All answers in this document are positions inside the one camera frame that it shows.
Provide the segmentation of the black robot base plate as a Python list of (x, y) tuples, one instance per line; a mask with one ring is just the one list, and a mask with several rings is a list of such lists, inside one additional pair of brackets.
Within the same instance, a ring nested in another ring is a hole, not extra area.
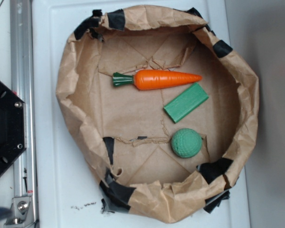
[(0, 81), (0, 177), (26, 149), (25, 103)]

